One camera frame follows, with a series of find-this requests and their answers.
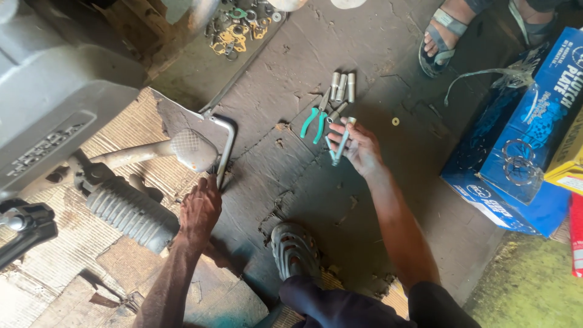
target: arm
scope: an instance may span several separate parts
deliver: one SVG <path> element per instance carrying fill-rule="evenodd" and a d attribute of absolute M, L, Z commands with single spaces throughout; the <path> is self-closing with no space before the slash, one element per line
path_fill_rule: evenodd
<path fill-rule="evenodd" d="M 339 124 L 330 128 L 344 133 Z M 350 133 L 344 155 L 368 184 L 377 211 L 378 224 L 389 258 L 403 286 L 409 290 L 421 281 L 440 284 L 437 265 L 419 224 L 405 203 L 399 186 L 384 165 L 375 135 L 360 124 L 347 125 Z M 330 133 L 328 138 L 339 142 L 340 135 Z M 338 151 L 333 144 L 332 150 Z"/>
<path fill-rule="evenodd" d="M 180 230 L 170 255 L 144 300 L 134 328 L 182 327 L 188 288 L 196 262 L 210 239 L 221 213 L 216 175 L 198 185 L 180 204 Z"/>

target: green gasket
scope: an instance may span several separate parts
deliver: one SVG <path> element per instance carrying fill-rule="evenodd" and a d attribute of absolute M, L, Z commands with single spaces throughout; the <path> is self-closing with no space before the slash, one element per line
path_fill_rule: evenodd
<path fill-rule="evenodd" d="M 237 18 L 237 19 L 238 18 L 245 18 L 245 17 L 247 17 L 247 12 L 244 11 L 243 9 L 241 9 L 241 8 L 235 8 L 235 9 L 233 9 L 233 11 L 230 11 L 229 12 L 229 15 L 232 18 Z"/>

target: left hand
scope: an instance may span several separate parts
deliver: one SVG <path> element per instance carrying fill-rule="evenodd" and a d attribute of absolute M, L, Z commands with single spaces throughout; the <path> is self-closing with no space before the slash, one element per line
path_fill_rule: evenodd
<path fill-rule="evenodd" d="M 223 200 L 217 188 L 217 176 L 200 178 L 190 193 L 184 196 L 180 204 L 180 230 L 177 238 L 186 238 L 189 242 L 203 242 L 210 239 L 210 232 L 215 227 L 221 213 Z"/>

